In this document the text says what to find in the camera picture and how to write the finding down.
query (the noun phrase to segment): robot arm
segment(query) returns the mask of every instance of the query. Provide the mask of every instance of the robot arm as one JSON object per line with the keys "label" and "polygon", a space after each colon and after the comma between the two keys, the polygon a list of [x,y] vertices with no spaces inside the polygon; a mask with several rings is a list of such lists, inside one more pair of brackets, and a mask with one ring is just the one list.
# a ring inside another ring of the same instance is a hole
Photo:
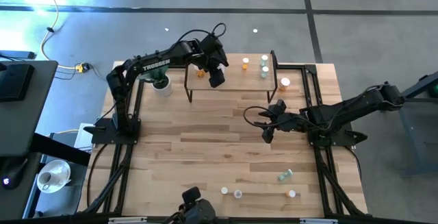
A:
{"label": "robot arm", "polygon": [[169,64],[194,64],[199,69],[210,72],[209,82],[213,88],[225,82],[223,72],[218,69],[219,64],[228,66],[222,43],[213,32],[208,33],[202,41],[197,39],[178,40],[167,50],[156,51],[151,55],[137,56],[132,60],[126,60],[106,77],[115,101],[116,108],[112,123],[117,132],[128,134],[133,129],[127,114],[127,96],[137,76]]}
{"label": "robot arm", "polygon": [[262,138],[266,143],[272,142],[274,129],[277,129],[283,132],[307,132],[309,142],[315,146],[332,145],[331,138],[339,136],[341,133],[342,136],[346,133],[345,136],[352,138],[351,143],[356,144],[365,140],[366,135],[350,131],[345,128],[345,125],[377,110],[399,110],[403,103],[404,98],[397,87],[386,82],[380,86],[371,86],[359,96],[334,105],[303,108],[299,114],[285,112],[286,104],[283,100],[278,100],[276,104],[270,105],[268,109],[259,113],[260,116],[269,118],[270,123],[251,123],[246,117],[245,119],[251,125],[263,129]]}

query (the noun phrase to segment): gray floor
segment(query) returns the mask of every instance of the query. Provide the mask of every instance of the gray floor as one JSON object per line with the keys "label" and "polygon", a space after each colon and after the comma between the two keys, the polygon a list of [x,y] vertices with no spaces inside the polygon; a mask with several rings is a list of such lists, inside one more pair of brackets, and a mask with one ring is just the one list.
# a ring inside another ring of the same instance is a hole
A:
{"label": "gray floor", "polygon": [[[311,0],[314,9],[435,10],[436,0]],[[51,4],[51,0],[0,0]],[[59,0],[63,5],[148,8],[304,8],[303,0]],[[0,12],[1,48],[39,52],[54,13]],[[274,49],[282,62],[315,62],[303,14],[67,13],[46,52],[61,64],[90,62],[107,73],[114,60],[165,49],[183,32],[225,22],[229,53]],[[343,98],[389,81],[401,90],[438,69],[438,16],[315,16],[322,59],[334,63]],[[106,83],[92,73],[55,81],[38,131],[93,122],[101,113]],[[370,214],[438,223],[438,174],[403,177],[412,150],[397,113],[375,113],[353,123],[366,133],[358,145]]]}

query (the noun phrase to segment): white lid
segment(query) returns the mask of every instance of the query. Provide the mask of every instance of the white lid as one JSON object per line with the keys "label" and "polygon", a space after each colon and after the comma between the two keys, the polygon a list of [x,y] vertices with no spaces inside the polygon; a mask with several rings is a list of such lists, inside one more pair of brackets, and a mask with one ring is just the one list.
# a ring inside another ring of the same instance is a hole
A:
{"label": "white lid", "polygon": [[296,196],[295,190],[290,190],[290,191],[287,193],[287,195],[289,195],[289,197],[295,197],[295,196]]}
{"label": "white lid", "polygon": [[242,197],[242,191],[241,190],[235,190],[234,191],[234,197],[236,198],[236,199],[239,199],[239,198],[241,198]]}
{"label": "white lid", "polygon": [[290,85],[290,80],[287,77],[284,77],[281,79],[281,84],[283,86],[289,86]]}

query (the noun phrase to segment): white cap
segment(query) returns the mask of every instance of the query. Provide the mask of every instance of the white cap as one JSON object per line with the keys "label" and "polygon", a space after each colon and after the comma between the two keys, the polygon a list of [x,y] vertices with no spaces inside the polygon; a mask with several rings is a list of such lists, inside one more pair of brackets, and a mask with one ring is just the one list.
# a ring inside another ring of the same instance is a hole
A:
{"label": "white cap", "polygon": [[220,192],[225,195],[225,194],[228,193],[228,188],[227,187],[222,187],[222,189],[220,189]]}
{"label": "white cap", "polygon": [[239,198],[241,198],[242,197],[242,191],[241,190],[235,190],[234,191],[234,197],[236,198],[236,199],[239,199]]}
{"label": "white cap", "polygon": [[290,85],[290,80],[287,77],[284,77],[281,79],[281,84],[283,86],[289,86]]}
{"label": "white cap", "polygon": [[289,192],[287,192],[287,196],[288,197],[295,197],[296,196],[295,190],[290,190]]}

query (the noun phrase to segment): wooden table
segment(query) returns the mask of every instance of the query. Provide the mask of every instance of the wooden table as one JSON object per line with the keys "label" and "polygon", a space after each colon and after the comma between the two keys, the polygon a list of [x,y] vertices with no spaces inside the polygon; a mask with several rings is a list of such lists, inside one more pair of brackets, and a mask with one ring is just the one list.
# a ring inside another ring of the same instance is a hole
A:
{"label": "wooden table", "polygon": [[[187,90],[190,91],[189,100],[192,99],[193,90],[226,90],[226,91],[261,91],[268,93],[268,101],[276,91],[273,55],[267,53],[266,66],[269,68],[266,78],[261,77],[261,53],[229,53],[227,59],[229,66],[225,68],[225,83],[212,88],[208,81],[209,74],[198,77],[192,65],[188,67]],[[242,69],[243,58],[248,58],[248,68]]]}
{"label": "wooden table", "polygon": [[[341,101],[334,65],[316,66],[323,102]],[[144,88],[141,138],[133,151],[123,215],[169,216],[183,203],[181,193],[198,186],[218,216],[322,217],[315,158],[306,134],[276,131],[272,144],[268,145],[261,138],[261,129],[250,126],[242,118],[248,106],[267,106],[264,92],[202,91],[189,103],[183,87],[184,73],[183,69],[168,71],[173,87],[169,97],[158,97],[149,85]],[[284,99],[290,112],[304,108],[300,72],[278,70],[277,75],[278,79],[288,77],[291,86],[286,92],[276,93],[272,102]],[[103,112],[112,104],[108,92]],[[263,120],[257,116],[257,110],[248,111],[248,118]],[[99,148],[93,150],[90,165]],[[91,199],[107,183],[113,152],[114,146],[108,145],[97,160]],[[356,206],[367,212],[354,157],[343,147],[333,147],[333,157],[340,185]],[[293,170],[292,177],[278,182],[278,174],[287,169]],[[220,192],[224,186],[229,189],[227,195]],[[118,187],[111,209],[115,206]],[[241,199],[233,197],[237,189],[243,192]],[[296,191],[295,198],[285,196],[289,190]],[[334,210],[330,187],[328,195]],[[78,210],[85,208],[86,187],[83,187]]]}

